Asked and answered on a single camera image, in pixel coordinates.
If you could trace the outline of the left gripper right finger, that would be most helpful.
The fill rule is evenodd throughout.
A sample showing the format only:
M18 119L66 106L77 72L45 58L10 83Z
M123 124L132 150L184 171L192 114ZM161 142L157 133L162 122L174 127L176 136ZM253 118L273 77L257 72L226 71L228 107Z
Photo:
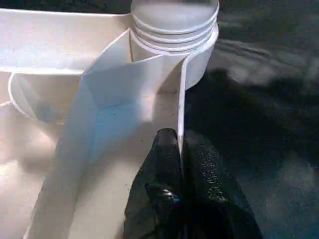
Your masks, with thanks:
M263 237L237 179L208 138L188 130L182 160L191 238Z

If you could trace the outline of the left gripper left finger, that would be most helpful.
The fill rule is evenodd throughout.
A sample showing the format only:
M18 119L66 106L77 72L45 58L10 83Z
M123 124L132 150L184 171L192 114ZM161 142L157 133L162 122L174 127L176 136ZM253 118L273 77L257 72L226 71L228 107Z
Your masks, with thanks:
M182 172L176 132L159 130L138 170L125 208L123 238L179 239Z

